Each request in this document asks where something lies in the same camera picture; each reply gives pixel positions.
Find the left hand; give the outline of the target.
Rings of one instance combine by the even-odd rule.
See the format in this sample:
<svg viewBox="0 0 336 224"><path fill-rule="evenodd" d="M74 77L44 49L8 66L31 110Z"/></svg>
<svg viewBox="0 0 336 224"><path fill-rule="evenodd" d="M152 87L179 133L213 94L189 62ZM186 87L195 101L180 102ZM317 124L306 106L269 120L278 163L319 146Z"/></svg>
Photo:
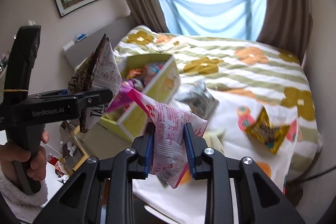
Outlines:
<svg viewBox="0 0 336 224"><path fill-rule="evenodd" d="M13 161L26 162L30 159L30 152L21 149L13 143L1 145L1 169L4 175L15 185L19 185ZM40 146L39 152L32 159L27 174L35 181L43 181L46 177L46 150Z"/></svg>

